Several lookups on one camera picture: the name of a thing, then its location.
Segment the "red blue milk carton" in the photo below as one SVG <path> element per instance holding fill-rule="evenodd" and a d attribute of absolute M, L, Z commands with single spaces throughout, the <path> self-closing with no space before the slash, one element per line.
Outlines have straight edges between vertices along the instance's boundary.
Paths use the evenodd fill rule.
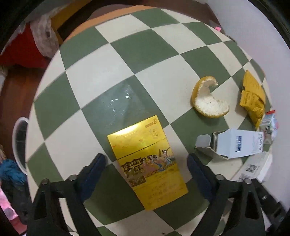
<path fill-rule="evenodd" d="M 278 133 L 278 121 L 275 110 L 267 112 L 260 123 L 260 131 L 264 133 L 264 144 L 270 145 L 275 140 Z"/>

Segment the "yellow snack wrapper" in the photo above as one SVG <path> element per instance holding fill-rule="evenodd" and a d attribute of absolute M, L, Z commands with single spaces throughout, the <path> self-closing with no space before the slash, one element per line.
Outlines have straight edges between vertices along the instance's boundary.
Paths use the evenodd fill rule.
<path fill-rule="evenodd" d="M 265 114 L 266 95 L 264 89 L 249 70 L 246 70 L 243 77 L 239 104 L 247 111 L 255 129 L 258 129 Z"/>

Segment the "gold cigarette box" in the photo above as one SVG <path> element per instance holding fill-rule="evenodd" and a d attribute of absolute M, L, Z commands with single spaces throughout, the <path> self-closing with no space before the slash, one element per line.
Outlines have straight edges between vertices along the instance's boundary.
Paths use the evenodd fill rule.
<path fill-rule="evenodd" d="M 188 193 L 156 115 L 107 138 L 120 168 L 146 210 L 157 209 Z"/>

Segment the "white trash bin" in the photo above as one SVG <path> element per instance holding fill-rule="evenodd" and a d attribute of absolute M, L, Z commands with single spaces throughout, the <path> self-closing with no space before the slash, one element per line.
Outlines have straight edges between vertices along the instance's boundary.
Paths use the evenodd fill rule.
<path fill-rule="evenodd" d="M 20 170 L 27 175 L 26 170 L 26 132 L 28 128 L 28 119 L 20 117 L 14 124 L 12 132 L 12 150 L 16 163 Z"/>

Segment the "white barcode box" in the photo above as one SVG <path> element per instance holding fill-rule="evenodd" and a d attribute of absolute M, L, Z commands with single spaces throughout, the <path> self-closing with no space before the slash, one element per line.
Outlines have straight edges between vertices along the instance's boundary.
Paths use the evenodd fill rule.
<path fill-rule="evenodd" d="M 263 183 L 269 178 L 273 156 L 270 151 L 249 156 L 239 171 L 231 178 L 232 181 L 242 182 L 248 178 L 257 179 Z"/>

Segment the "green white checkered tablecloth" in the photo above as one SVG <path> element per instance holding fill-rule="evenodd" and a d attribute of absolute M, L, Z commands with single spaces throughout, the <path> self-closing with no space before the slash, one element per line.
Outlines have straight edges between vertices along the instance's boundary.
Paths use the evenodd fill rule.
<path fill-rule="evenodd" d="M 201 134 L 253 130 L 239 97 L 246 70 L 269 93 L 259 65 L 224 34 L 186 15 L 149 8 L 115 17 L 67 39 L 47 67 L 33 99 L 26 135 L 30 195 L 40 181 L 65 180 L 102 153 L 108 164 L 85 207 L 102 235 L 190 235 L 208 202 L 187 169 Z M 220 118 L 191 104 L 199 79 L 213 76 Z M 107 136 L 156 115 L 188 194 L 144 209 Z"/>

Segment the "yellow pomelo peel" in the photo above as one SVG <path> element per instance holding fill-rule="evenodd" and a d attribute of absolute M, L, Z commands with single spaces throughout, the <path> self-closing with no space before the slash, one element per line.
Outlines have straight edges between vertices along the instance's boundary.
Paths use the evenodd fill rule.
<path fill-rule="evenodd" d="M 210 92 L 210 87 L 218 86 L 213 76 L 205 76 L 196 83 L 192 96 L 192 106 L 203 116 L 209 118 L 220 118 L 229 112 L 229 105 L 226 101 L 218 100 Z"/>

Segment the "blue jacket pile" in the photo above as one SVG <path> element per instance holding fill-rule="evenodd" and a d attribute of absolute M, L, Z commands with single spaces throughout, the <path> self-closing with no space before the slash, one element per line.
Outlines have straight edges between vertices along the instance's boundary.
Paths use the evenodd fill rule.
<path fill-rule="evenodd" d="M 12 183 L 14 186 L 25 186 L 26 175 L 21 171 L 17 163 L 11 159 L 1 162 L 1 183 Z"/>

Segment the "white blue carton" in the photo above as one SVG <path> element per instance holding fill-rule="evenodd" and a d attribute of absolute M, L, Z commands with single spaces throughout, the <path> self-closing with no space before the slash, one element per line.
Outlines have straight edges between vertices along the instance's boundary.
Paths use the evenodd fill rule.
<path fill-rule="evenodd" d="M 227 129 L 199 135 L 195 148 L 211 158 L 234 159 L 263 152 L 264 133 Z"/>

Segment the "red bed sheet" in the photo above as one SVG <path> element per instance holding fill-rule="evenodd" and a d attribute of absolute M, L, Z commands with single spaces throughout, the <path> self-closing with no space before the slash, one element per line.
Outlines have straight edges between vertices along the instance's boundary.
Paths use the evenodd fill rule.
<path fill-rule="evenodd" d="M 1 54 L 1 66 L 20 65 L 25 68 L 46 68 L 49 60 L 38 50 L 30 24 L 16 36 Z"/>

